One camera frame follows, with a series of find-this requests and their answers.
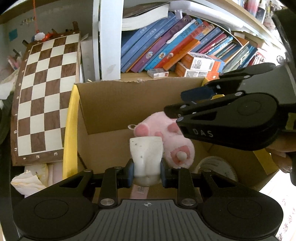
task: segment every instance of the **finger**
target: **finger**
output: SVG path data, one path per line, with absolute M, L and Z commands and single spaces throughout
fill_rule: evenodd
M 292 171 L 292 160 L 289 156 L 282 157 L 275 154 L 271 154 L 272 160 L 274 163 L 282 170 L 284 169 L 287 172 Z
M 278 156 L 281 156 L 281 157 L 284 157 L 284 158 L 287 156 L 285 152 L 276 151 L 276 150 L 269 149 L 269 148 L 265 148 L 265 150 L 267 152 L 269 152 L 270 154 L 275 154 L 275 155 L 278 155 Z
M 296 133 L 283 133 L 267 148 L 280 152 L 296 151 Z

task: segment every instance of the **cardboard box flap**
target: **cardboard box flap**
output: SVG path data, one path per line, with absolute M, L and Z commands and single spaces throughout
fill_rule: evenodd
M 182 91 L 200 87 L 203 78 L 166 78 L 140 83 L 101 81 L 77 84 L 88 134 L 126 129 L 166 105 L 182 102 Z

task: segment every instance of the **small box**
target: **small box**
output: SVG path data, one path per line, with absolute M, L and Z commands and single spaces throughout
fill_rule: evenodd
M 206 78 L 209 81 L 219 79 L 219 72 L 209 71 Z
M 164 70 L 163 68 L 160 69 L 150 69 L 147 71 L 147 74 L 151 78 L 163 78 L 163 77 L 168 77 L 168 71 Z
M 178 62 L 175 73 L 180 77 L 200 77 L 200 78 L 206 78 L 208 71 L 203 70 L 191 70 L 186 68 L 182 63 Z
M 215 60 L 212 71 L 221 73 L 224 68 L 225 62 L 215 56 L 212 56 L 212 55 L 209 55 L 209 57 L 211 57 L 213 60 Z
M 206 54 L 189 52 L 181 59 L 181 63 L 190 70 L 212 71 L 215 60 Z

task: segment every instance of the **pink tag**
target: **pink tag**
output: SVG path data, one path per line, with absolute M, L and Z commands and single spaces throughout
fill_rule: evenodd
M 133 184 L 130 199 L 146 199 L 148 195 L 149 187 L 140 187 Z

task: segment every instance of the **pink plush toy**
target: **pink plush toy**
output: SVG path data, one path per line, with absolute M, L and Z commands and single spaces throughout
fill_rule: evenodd
M 158 136 L 163 140 L 164 158 L 171 167 L 189 168 L 194 159 L 194 146 L 183 136 L 176 119 L 156 112 L 134 128 L 135 137 Z

